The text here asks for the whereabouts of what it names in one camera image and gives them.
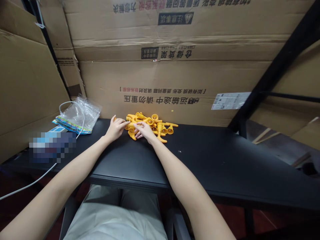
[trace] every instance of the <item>white cable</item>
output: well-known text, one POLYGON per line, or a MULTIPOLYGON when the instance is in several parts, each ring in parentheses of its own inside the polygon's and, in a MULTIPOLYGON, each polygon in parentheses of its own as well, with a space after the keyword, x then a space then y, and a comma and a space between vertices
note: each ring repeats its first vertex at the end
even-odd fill
MULTIPOLYGON (((60 114, 62 114, 62 112, 61 112, 61 106, 62 106, 63 104, 65 104, 65 103, 62 103, 62 104, 59 106, 60 114)), ((76 137, 76 139, 77 139, 77 138, 80 136, 80 134, 81 134, 81 132, 82 132, 82 130, 83 130, 83 126, 84 126, 84 112, 83 112, 83 110, 81 109, 80 105, 79 105, 78 103, 76 103, 76 104, 79 106, 79 108, 80 108, 80 110, 81 110, 81 112, 82 112, 82 115, 83 115, 82 127, 81 127, 81 131, 79 132, 78 136, 76 137)), ((36 181, 34 181, 33 183, 29 184, 28 186, 25 186, 25 187, 23 187, 23 188, 18 189, 17 191, 14 191, 14 192, 12 192, 12 193, 9 193, 9 194, 7 194, 7 195, 4 195, 3 197, 0 197, 0 201, 1 201, 2 199, 6 198, 6 197, 9 197, 9 196, 11 196, 11 195, 13 195, 13 194, 15 194, 15 193, 17 193, 17 192, 20 192, 20 191, 24 190, 24 189, 32 186, 32 185, 35 184, 36 182, 40 181, 48 172, 50 172, 50 171, 54 168, 55 165, 57 165, 57 163, 55 163, 45 174, 43 174, 40 178, 38 178, 36 181)))
POLYGON ((35 23, 35 24, 36 24, 38 27, 40 27, 40 28, 45 28, 46 26, 45 26, 44 23, 43 23, 43 19, 42 19, 42 14, 41 14, 39 2, 38 2, 38 0, 36 0, 36 2, 37 2, 37 6, 38 6, 38 11, 39 11, 41 23, 35 23))

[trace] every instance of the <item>cardboard box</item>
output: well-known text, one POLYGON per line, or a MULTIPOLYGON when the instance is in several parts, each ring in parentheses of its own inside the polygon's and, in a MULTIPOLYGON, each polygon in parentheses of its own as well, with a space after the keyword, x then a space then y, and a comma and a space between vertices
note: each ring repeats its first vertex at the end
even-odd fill
POLYGON ((32 133, 50 130, 69 101, 36 18, 0 1, 0 163, 25 149, 32 133))
MULTIPOLYGON (((319 66, 320 42, 317 42, 301 53, 273 92, 319 98, 319 66)), ((319 132, 316 131, 319 121, 312 122, 318 116, 319 103, 268 97, 252 115, 251 120, 320 150, 317 144, 319 132)))
MULTIPOLYGON (((225 127, 237 110, 211 110, 216 95, 250 92, 313 2, 67 0, 63 9, 87 96, 102 105, 101 117, 157 112, 177 123, 225 127), (174 97, 197 103, 172 104, 174 97)), ((59 37, 65 26, 53 23, 59 37)))
POLYGON ((269 62, 80 62, 100 117, 157 113, 166 121, 227 127, 237 110, 211 110, 218 93, 250 92, 269 62))
POLYGON ((70 97, 86 97, 60 0, 41 0, 40 9, 70 97))
POLYGON ((272 61, 313 2, 68 0, 64 10, 80 61, 272 61))

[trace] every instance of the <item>left hand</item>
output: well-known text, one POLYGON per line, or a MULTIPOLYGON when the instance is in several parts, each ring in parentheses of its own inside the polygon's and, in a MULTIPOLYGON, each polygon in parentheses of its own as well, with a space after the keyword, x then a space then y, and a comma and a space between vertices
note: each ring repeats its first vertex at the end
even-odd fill
POLYGON ((126 122, 122 118, 117 118, 114 120, 115 117, 116 115, 111 118, 110 127, 105 135, 105 137, 111 142, 117 140, 121 136, 124 128, 130 123, 130 121, 126 122))

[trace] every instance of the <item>pile of yellow parts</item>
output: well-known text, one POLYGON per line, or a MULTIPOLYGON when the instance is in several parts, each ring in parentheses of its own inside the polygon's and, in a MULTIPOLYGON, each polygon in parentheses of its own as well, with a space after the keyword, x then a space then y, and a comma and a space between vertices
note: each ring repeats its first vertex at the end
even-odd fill
POLYGON ((167 140, 163 140, 161 137, 166 136, 166 134, 173 134, 173 127, 178 127, 177 124, 163 123, 162 120, 159 120, 157 114, 153 114, 151 117, 145 117, 141 112, 137 112, 136 115, 128 114, 126 119, 131 123, 129 123, 125 129, 128 130, 128 134, 133 140, 137 140, 135 137, 136 134, 134 133, 136 128, 133 125, 137 122, 146 122, 151 127, 153 133, 157 135, 157 138, 163 143, 167 143, 167 140))

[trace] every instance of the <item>plastic bag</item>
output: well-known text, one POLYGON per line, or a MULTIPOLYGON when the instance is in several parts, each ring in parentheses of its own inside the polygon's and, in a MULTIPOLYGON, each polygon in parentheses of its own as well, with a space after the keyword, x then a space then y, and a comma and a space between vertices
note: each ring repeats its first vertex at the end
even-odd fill
POLYGON ((71 105, 52 122, 71 132, 79 134, 82 129, 84 113, 84 124, 81 135, 91 134, 92 129, 100 116, 101 107, 92 104, 88 99, 80 96, 77 97, 74 102, 77 104, 71 103, 71 105))

